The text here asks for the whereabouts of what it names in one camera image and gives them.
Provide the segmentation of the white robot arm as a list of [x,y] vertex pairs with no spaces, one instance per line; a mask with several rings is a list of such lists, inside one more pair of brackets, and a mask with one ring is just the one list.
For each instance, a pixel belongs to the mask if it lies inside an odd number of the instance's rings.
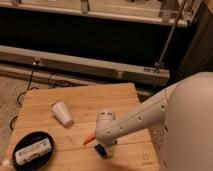
[[213,72],[170,85],[118,119],[100,113],[95,136],[107,146],[159,122],[166,171],[213,171]]

